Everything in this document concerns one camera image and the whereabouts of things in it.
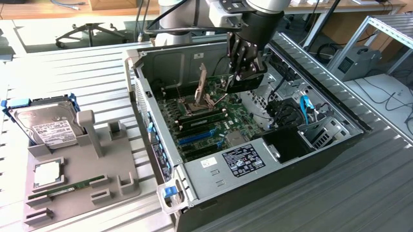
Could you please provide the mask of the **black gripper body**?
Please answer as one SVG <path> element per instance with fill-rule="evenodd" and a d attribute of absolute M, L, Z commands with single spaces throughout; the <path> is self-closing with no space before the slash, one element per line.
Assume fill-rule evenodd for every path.
<path fill-rule="evenodd" d="M 283 11 L 276 14 L 258 11 L 244 13 L 240 21 L 242 30 L 235 32 L 235 34 L 244 41 L 255 44 L 258 48 L 263 48 L 275 34 L 278 22 L 283 15 Z"/>

